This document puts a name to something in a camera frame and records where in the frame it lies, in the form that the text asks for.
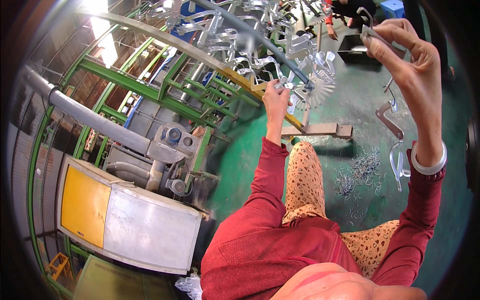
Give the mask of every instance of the yellow panel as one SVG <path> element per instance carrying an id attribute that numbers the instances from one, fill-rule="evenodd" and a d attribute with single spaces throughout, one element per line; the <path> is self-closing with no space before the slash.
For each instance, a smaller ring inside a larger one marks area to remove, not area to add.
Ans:
<path id="1" fill-rule="evenodd" d="M 111 188 L 72 166 L 63 189 L 61 225 L 103 248 L 103 231 Z"/>

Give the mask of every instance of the leopard print pants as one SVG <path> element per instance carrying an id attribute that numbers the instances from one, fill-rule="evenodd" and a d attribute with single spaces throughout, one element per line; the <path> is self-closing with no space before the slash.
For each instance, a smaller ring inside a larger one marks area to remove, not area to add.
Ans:
<path id="1" fill-rule="evenodd" d="M 285 208 L 283 224 L 311 216 L 327 218 L 322 166 L 308 142 L 296 143 L 290 152 Z M 380 264 L 398 224 L 398 220 L 392 220 L 372 229 L 340 234 L 365 278 L 372 277 Z"/>

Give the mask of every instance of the blue stool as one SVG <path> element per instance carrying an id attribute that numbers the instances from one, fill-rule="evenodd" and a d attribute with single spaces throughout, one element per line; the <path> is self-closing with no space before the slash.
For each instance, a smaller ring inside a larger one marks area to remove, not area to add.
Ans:
<path id="1" fill-rule="evenodd" d="M 405 9 L 403 2 L 398 0 L 388 0 L 380 3 L 387 19 L 405 18 Z"/>

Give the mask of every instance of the woman's left hand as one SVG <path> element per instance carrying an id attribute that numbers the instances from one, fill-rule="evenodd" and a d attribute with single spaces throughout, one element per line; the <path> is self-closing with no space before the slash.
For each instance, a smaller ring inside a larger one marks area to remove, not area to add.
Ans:
<path id="1" fill-rule="evenodd" d="M 280 81 L 274 79 L 267 84 L 265 95 L 262 100 L 267 112 L 267 140 L 281 146 L 280 137 L 282 133 L 283 118 L 287 113 L 287 107 L 292 103 L 289 101 L 290 89 L 281 87 L 275 89 Z"/>

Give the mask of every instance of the flexible duct hose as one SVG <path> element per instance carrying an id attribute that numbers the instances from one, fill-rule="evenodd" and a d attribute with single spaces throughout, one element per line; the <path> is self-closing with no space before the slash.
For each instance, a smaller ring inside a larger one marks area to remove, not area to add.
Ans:
<path id="1" fill-rule="evenodd" d="M 145 180 L 150 179 L 150 172 L 142 169 L 139 166 L 129 164 L 129 163 L 126 163 L 126 162 L 123 162 L 123 161 L 117 161 L 117 162 L 114 162 L 114 163 L 111 163 L 111 164 L 107 164 L 107 172 L 108 173 L 113 173 L 113 172 L 116 172 L 116 171 L 129 172 L 129 173 L 135 174 L 138 177 L 143 178 Z"/>

